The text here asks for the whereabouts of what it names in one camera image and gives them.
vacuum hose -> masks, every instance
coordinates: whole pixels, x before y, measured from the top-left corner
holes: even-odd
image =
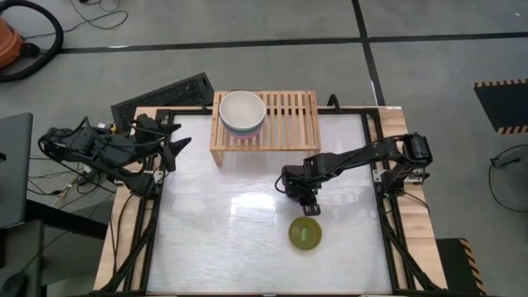
[[[60,25],[59,21],[57,21],[55,16],[45,10],[42,6],[26,0],[6,0],[0,2],[0,15],[2,15],[2,12],[7,10],[9,7],[28,7],[44,15],[51,22],[53,28],[55,29],[55,42],[45,52],[45,54],[43,54],[28,68],[25,68],[17,73],[0,76],[0,83],[8,83],[16,80],[21,80],[41,70],[49,61],[51,61],[52,58],[54,58],[59,53],[64,42],[63,27]]]

wooden rack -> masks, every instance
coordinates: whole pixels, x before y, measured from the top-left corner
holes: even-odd
[[[210,152],[218,167],[224,152],[321,151],[314,91],[254,93],[264,101],[267,116],[260,134],[245,140],[227,133],[220,119],[220,102],[229,92],[214,93]]]

concrete floor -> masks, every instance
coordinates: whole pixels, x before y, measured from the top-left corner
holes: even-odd
[[[112,1],[104,0],[104,7],[112,7]],[[81,21],[68,1],[39,3],[64,28]],[[98,7],[81,8],[90,17],[101,14]],[[361,1],[361,8],[370,36],[515,32],[528,27],[526,1],[369,0]],[[130,14],[123,26],[111,31],[81,26],[66,35],[65,46],[359,36],[351,2],[346,0],[125,0],[121,9]],[[34,16],[31,13],[19,8],[2,17],[24,35],[48,32],[50,28],[29,17]],[[118,20],[112,16],[98,24]],[[50,38],[35,43],[46,46]],[[528,216],[493,201],[487,174],[490,158],[525,143],[526,136],[495,134],[473,84],[528,78],[527,50],[527,39],[372,45],[387,105],[403,106],[408,128],[431,143],[435,162],[429,167],[425,192],[435,234],[471,242],[490,295],[525,295]],[[314,89],[319,104],[330,93],[336,93],[342,105],[375,104],[360,44],[295,45],[61,54],[33,77],[0,85],[0,116],[32,112],[35,143],[51,126],[74,127],[83,116],[92,123],[109,121],[111,105],[204,71],[215,90]],[[32,153],[40,154],[35,145]],[[528,209],[525,169],[519,164],[494,172],[497,196],[512,207]],[[31,164],[35,175],[59,170],[49,162]],[[40,183],[50,191],[63,184],[64,180]],[[104,196],[98,192],[70,210],[94,205]],[[100,250],[87,252],[97,255]],[[50,289],[50,296],[86,293],[94,274],[62,282]]]

ceramic bowl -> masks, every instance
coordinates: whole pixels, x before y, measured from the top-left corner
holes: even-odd
[[[248,139],[260,132],[266,119],[266,106],[256,94],[236,91],[220,102],[219,114],[231,135]]]

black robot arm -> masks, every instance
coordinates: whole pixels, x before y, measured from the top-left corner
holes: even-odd
[[[171,132],[181,125],[160,125],[145,114],[139,115],[135,134],[124,136],[112,134],[109,129],[90,126],[85,117],[75,129],[51,128],[39,139],[43,154],[56,162],[80,162],[104,172],[112,182],[123,181],[136,196],[154,198],[158,194],[153,175],[143,173],[146,158],[159,154],[162,165],[169,171],[176,170],[176,156],[191,142],[191,138],[170,142]],[[143,164],[139,172],[131,172],[125,166]]]
[[[402,151],[398,141],[403,142]],[[320,215],[316,195],[323,182],[338,177],[343,171],[380,161],[394,161],[396,166],[381,175],[381,188],[385,193],[403,189],[403,180],[413,170],[432,162],[427,139],[419,134],[388,137],[345,153],[318,153],[306,158],[302,166],[286,165],[282,168],[282,184],[289,198],[299,201],[305,215]]]

